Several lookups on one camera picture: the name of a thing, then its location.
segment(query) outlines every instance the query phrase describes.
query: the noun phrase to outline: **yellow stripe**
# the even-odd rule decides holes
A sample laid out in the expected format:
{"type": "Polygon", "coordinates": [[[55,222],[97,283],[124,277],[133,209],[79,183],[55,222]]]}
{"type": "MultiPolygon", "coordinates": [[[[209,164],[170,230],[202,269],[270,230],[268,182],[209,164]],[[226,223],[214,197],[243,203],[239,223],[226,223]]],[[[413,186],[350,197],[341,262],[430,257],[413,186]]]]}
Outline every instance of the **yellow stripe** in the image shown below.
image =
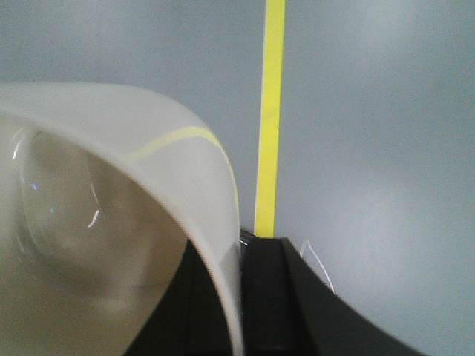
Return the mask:
{"type": "Polygon", "coordinates": [[[127,155],[127,158],[133,161],[144,159],[148,156],[151,156],[159,149],[170,145],[171,143],[181,141],[182,139],[190,139],[192,137],[201,137],[202,139],[206,139],[210,141],[210,143],[212,143],[213,145],[219,147],[221,151],[223,151],[223,147],[217,140],[216,136],[210,130],[202,128],[200,126],[187,126],[185,128],[179,128],[178,130],[166,133],[165,135],[151,140],[149,143],[145,144],[138,150],[129,153],[127,155]]]}
{"type": "Polygon", "coordinates": [[[285,0],[266,1],[255,234],[273,237],[281,116],[285,0]]]}

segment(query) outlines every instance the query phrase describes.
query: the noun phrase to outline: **gray wall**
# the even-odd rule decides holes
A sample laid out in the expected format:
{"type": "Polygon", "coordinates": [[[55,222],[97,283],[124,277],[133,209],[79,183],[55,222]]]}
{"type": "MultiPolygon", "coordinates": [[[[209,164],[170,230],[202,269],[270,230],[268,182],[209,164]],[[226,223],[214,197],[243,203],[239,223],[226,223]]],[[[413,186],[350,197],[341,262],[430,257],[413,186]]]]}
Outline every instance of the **gray wall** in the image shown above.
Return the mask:
{"type": "Polygon", "coordinates": [[[277,234],[391,334],[475,355],[475,2],[286,16],[277,234]]]}
{"type": "MultiPolygon", "coordinates": [[[[475,2],[286,10],[277,235],[309,239],[337,294],[391,334],[475,355],[475,2]]],[[[253,0],[0,0],[0,80],[175,98],[225,146],[251,228],[263,12],[253,0]]]]}

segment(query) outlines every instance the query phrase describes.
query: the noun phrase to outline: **black curved surface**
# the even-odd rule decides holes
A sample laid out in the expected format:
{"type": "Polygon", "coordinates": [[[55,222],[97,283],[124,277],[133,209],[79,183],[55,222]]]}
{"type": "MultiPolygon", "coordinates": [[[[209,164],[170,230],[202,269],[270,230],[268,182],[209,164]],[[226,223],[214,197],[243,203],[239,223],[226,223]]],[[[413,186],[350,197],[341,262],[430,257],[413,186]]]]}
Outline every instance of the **black curved surface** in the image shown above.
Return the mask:
{"type": "Polygon", "coordinates": [[[334,295],[288,239],[256,239],[243,261],[248,356],[422,356],[334,295]]]}
{"type": "Polygon", "coordinates": [[[231,356],[226,319],[212,279],[188,241],[162,300],[125,356],[231,356]]]}

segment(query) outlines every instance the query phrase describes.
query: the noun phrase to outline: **white plastic cover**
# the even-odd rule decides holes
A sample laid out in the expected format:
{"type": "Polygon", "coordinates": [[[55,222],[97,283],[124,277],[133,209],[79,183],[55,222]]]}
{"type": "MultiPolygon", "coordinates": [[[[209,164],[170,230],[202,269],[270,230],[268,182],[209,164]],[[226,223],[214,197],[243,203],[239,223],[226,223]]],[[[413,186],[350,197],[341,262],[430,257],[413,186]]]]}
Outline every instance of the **white plastic cover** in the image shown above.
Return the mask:
{"type": "Polygon", "coordinates": [[[212,276],[233,352],[243,354],[234,176],[220,143],[191,111],[126,86],[2,84],[0,164],[2,354],[120,355],[163,295],[185,238],[212,276]],[[101,190],[97,180],[111,184],[101,190]],[[129,206],[115,208],[116,200],[129,206]],[[100,209],[112,209],[111,218],[97,222],[100,209]],[[149,219],[140,213],[146,210],[168,226],[158,244],[146,232],[137,243],[127,239],[127,228],[149,219]],[[91,227],[99,237],[114,231],[123,243],[100,242],[88,235],[91,227]],[[85,234],[76,234],[81,229],[85,234]],[[59,273],[39,271],[41,261],[28,244],[59,273]],[[138,285],[133,277],[123,278],[140,274],[134,262],[151,245],[157,254],[149,259],[169,256],[166,280],[150,271],[135,279],[138,285]],[[117,250],[112,257],[111,248],[117,250]],[[96,279],[82,280],[91,275],[85,267],[96,279]],[[81,287],[88,283],[97,288],[81,287]],[[100,286],[116,286],[117,295],[100,286]]]}

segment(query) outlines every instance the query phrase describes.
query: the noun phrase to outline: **cable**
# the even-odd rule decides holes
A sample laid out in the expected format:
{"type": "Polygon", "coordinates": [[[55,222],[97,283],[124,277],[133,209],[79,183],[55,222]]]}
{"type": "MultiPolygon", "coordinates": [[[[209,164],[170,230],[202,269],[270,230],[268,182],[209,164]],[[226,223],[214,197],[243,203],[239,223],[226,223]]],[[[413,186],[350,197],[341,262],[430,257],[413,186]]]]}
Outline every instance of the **cable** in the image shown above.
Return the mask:
{"type": "Polygon", "coordinates": [[[318,261],[318,264],[320,265],[321,269],[323,269],[324,273],[325,273],[325,277],[327,278],[328,280],[328,283],[330,284],[330,289],[332,290],[333,294],[335,294],[335,289],[333,288],[333,284],[332,284],[332,281],[330,279],[330,276],[328,275],[327,273],[327,270],[325,269],[324,267],[324,264],[320,261],[320,258],[318,258],[318,255],[317,253],[315,252],[315,250],[313,249],[312,245],[310,244],[310,241],[309,240],[305,240],[305,242],[302,244],[302,246],[300,247],[300,251],[299,251],[299,254],[300,254],[300,257],[304,258],[304,252],[305,252],[305,248],[306,247],[309,247],[309,250],[310,252],[313,254],[313,256],[317,259],[318,261]]]}

